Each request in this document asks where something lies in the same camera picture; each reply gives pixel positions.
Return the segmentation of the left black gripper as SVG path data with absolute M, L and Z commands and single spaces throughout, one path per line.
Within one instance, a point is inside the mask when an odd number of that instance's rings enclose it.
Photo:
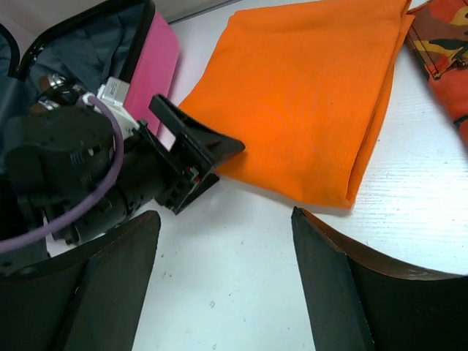
M 120 225 L 161 192 L 161 162 L 140 125 L 122 164 L 110 120 L 84 107 L 13 117 L 3 131 L 7 179 L 29 230 L 59 217 L 48 232 L 84 244 Z

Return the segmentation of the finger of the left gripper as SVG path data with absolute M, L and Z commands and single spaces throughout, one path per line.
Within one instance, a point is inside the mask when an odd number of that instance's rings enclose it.
M 151 138 L 165 180 L 155 200 L 179 214 L 219 180 L 216 169 L 241 153 L 245 145 L 194 120 L 161 94 L 152 97 L 149 110 L 175 137 L 171 148 L 157 137 Z

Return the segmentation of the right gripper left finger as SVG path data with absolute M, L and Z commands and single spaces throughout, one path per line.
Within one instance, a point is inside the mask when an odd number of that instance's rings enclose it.
M 1 278 L 2 350 L 131 350 L 161 226 L 146 211 Z

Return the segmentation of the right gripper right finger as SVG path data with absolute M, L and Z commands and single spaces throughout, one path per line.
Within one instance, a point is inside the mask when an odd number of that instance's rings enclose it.
M 292 236 L 317 350 L 465 350 L 467 278 L 406 263 L 303 208 Z

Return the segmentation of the brown leather belt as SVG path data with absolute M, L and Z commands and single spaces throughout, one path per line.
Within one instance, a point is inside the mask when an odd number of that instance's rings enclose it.
M 40 94 L 29 108 L 29 112 L 33 114 L 74 105 L 86 92 L 73 80 L 68 80 L 58 73 L 42 76 L 38 84 Z

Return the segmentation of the orange cloth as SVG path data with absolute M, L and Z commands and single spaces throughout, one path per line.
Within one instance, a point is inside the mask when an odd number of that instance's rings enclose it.
M 230 178 L 350 209 L 386 114 L 408 1 L 312 1 L 235 12 L 181 109 L 245 150 Z

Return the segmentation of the pink hard-shell suitcase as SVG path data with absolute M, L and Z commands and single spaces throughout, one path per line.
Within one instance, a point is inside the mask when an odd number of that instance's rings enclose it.
M 29 230 L 7 179 L 3 131 L 13 117 L 33 115 L 29 108 L 40 94 L 38 80 L 58 73 L 85 91 L 95 91 L 109 77 L 127 73 L 140 22 L 146 19 L 144 4 L 136 4 L 107 16 L 93 15 L 90 24 L 77 27 L 57 39 L 41 37 L 37 61 L 25 80 L 11 76 L 16 52 L 14 39 L 1 31 L 1 239 L 24 235 Z

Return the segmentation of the orange camouflage garment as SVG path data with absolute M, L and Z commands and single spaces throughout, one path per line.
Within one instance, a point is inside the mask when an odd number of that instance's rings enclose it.
M 467 139 L 467 2 L 427 1 L 411 9 L 406 44 L 461 139 Z

